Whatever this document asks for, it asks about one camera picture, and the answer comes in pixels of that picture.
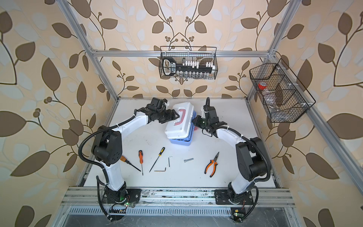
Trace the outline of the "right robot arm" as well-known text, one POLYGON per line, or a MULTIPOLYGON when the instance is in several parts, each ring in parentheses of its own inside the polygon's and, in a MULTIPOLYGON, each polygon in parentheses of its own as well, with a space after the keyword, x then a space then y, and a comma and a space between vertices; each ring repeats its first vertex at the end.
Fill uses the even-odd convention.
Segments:
POLYGON ((241 203, 243 197, 256 187, 256 183, 267 182, 271 178, 271 163, 260 138, 247 138, 217 117, 203 118, 198 115, 192 123, 206 131, 208 136, 221 139, 235 148, 239 174, 227 188, 230 203, 241 203))

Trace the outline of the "flat lying hex key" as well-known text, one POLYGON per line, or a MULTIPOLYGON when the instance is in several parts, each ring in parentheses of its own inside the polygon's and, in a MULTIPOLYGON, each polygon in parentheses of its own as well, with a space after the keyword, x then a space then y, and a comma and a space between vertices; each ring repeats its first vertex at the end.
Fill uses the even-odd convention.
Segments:
POLYGON ((158 173, 166 172, 166 167, 162 170, 154 170, 154 172, 158 172, 158 173))

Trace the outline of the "orange handled pliers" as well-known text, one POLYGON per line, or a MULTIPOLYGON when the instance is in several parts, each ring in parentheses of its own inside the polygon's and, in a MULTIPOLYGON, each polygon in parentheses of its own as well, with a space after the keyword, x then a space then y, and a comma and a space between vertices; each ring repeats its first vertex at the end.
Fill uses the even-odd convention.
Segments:
POLYGON ((210 162, 205 167, 204 174, 207 173, 208 169, 211 166, 213 167, 213 171, 211 172, 210 178, 212 178, 214 176, 215 172, 216 172, 216 167, 218 165, 218 163, 217 163, 218 156, 219 156, 219 152, 215 155, 215 157, 212 160, 210 160, 210 162))

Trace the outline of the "black yellow handled screwdriver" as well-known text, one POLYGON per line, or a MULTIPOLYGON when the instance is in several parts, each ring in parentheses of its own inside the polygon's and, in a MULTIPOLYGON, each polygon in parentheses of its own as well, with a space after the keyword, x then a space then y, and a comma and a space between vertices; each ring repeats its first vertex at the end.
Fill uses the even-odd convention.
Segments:
POLYGON ((151 169, 150 169, 150 171, 149 171, 149 172, 151 172, 151 170, 154 168, 155 164, 157 163, 158 159, 162 156, 162 154, 163 154, 163 152, 164 152, 164 151, 165 151, 165 147, 162 147, 161 151, 160 151, 160 152, 159 152, 159 154, 158 154, 157 159, 156 159, 156 160, 155 160, 155 162, 153 163, 153 165, 152 165, 152 167, 151 167, 151 169))

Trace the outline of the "red handled screwdriver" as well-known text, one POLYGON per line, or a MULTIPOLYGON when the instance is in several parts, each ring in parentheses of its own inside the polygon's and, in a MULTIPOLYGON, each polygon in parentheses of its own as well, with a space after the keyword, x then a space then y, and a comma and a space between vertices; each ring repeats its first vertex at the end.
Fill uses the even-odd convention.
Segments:
POLYGON ((140 164, 141 164, 141 172, 142 172, 142 175, 144 175, 143 174, 143 151, 142 150, 139 151, 139 160, 140 160, 140 164))

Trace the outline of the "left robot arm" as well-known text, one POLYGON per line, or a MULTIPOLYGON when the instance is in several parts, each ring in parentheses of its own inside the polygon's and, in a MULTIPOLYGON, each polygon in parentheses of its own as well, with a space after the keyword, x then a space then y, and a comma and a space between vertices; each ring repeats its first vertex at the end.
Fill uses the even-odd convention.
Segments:
POLYGON ((101 126, 99 129, 87 136, 79 145, 78 156, 81 160, 101 168, 105 176, 105 182, 99 177, 96 181, 105 187, 119 202, 128 199, 126 182, 122 177, 121 168, 118 164, 123 156, 123 139, 140 127, 153 121, 160 124, 168 123, 180 118, 177 111, 168 108, 166 99, 153 98, 146 107, 135 109, 131 118, 113 126, 101 126), (95 161, 89 160, 83 155, 83 147, 90 140, 94 139, 91 153, 95 161))

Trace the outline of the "silver socket bit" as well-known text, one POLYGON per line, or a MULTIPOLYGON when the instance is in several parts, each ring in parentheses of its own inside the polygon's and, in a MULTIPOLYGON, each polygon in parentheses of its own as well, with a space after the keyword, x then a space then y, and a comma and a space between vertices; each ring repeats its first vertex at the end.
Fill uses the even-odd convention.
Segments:
POLYGON ((185 160, 184 160, 184 163, 189 162, 189 161, 192 161, 192 160, 194 160, 194 158, 191 158, 191 159, 185 159, 185 160))

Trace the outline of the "white and blue tool box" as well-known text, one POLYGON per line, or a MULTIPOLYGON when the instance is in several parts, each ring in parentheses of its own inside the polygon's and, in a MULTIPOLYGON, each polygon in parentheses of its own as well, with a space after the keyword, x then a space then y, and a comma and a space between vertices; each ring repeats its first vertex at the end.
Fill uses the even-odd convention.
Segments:
POLYGON ((179 118, 167 123, 165 134, 172 144, 190 146, 194 132, 192 120, 196 117, 194 106, 190 102, 175 104, 173 110, 179 118))

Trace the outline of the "black socket set holder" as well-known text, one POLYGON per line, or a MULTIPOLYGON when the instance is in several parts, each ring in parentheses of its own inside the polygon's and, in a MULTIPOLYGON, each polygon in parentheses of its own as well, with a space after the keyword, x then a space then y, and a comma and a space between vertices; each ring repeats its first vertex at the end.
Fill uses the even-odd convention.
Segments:
POLYGON ((161 64, 162 72, 165 76, 204 76, 215 73, 216 66, 201 66, 198 61, 187 61, 182 58, 178 63, 173 57, 164 57, 161 64))

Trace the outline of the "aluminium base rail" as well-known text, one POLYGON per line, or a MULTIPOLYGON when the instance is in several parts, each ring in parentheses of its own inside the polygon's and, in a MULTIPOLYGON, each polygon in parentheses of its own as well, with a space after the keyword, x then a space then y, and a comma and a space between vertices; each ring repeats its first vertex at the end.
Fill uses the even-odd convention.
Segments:
MULTIPOLYGON (((144 187, 128 188, 128 199, 137 206, 242 206, 253 205, 256 201, 256 191, 252 190, 240 203, 230 202, 224 188, 166 188, 144 187)), ((98 205, 96 187, 70 187, 62 199, 61 205, 98 205)), ((259 188, 257 207, 264 208, 295 208, 295 202, 290 190, 279 188, 259 188)))

